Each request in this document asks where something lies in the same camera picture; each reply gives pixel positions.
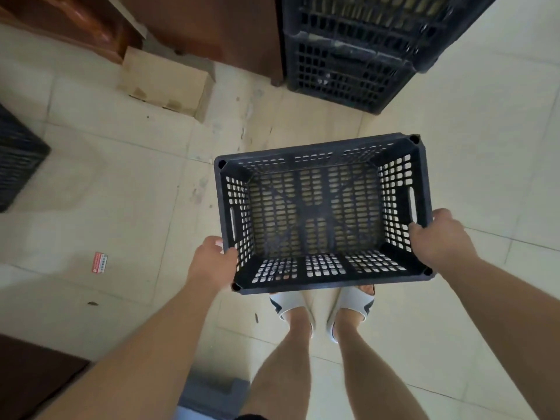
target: leg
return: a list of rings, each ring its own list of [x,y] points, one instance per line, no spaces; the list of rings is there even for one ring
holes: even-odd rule
[[[305,420],[311,394],[311,325],[303,307],[284,314],[290,331],[257,372],[241,414],[268,420]]]
[[[360,286],[360,289],[374,294],[373,286]],[[358,333],[362,320],[359,312],[342,308],[334,323],[354,417],[356,420],[428,420],[407,386]]]

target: plastic crate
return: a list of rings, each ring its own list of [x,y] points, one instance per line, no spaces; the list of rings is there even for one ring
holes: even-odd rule
[[[283,0],[284,33],[383,52],[425,72],[494,1]]]
[[[50,153],[50,147],[0,105],[0,212]]]
[[[428,280],[408,225],[431,221],[419,135],[237,153],[214,162],[240,293]]]
[[[288,89],[378,115],[415,74],[409,64],[330,40],[286,37]]]

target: hand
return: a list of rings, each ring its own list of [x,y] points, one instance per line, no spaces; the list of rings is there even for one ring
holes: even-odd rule
[[[426,228],[416,223],[408,226],[412,252],[425,265],[442,272],[462,261],[478,259],[469,235],[462,224],[453,219],[448,209],[432,212],[433,222]]]
[[[222,242],[217,236],[208,236],[202,242],[194,252],[187,282],[197,282],[216,293],[231,284],[237,268],[237,249],[230,247],[222,254],[222,248],[216,244]]]

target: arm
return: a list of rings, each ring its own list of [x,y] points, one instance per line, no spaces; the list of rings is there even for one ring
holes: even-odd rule
[[[167,419],[185,386],[206,313],[232,282],[237,251],[221,254],[209,236],[192,260],[186,285],[130,338],[52,403],[39,420]]]
[[[560,418],[560,301],[481,260],[463,226],[438,209],[410,225],[418,259],[441,273],[540,420]]]

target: sandal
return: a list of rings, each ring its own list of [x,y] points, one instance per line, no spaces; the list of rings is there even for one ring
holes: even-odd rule
[[[337,313],[340,308],[347,308],[359,312],[363,315],[363,321],[366,321],[370,313],[370,308],[374,304],[375,295],[368,295],[366,292],[360,290],[355,286],[343,287],[340,289],[338,294],[337,302],[334,304],[334,308],[329,316],[329,320],[326,322],[326,331],[329,334],[330,339],[334,343],[338,341],[334,337],[334,320],[337,317]]]
[[[307,314],[309,315],[309,323],[312,325],[311,331],[313,337],[313,333],[315,331],[315,319],[313,318],[313,314],[309,310],[307,306],[307,302],[305,301],[303,293],[300,291],[294,290],[293,292],[281,292],[281,293],[272,293],[270,295],[270,302],[274,305],[276,309],[276,313],[280,317],[281,320],[286,321],[284,318],[284,314],[294,308],[298,308],[303,306],[307,310]]]

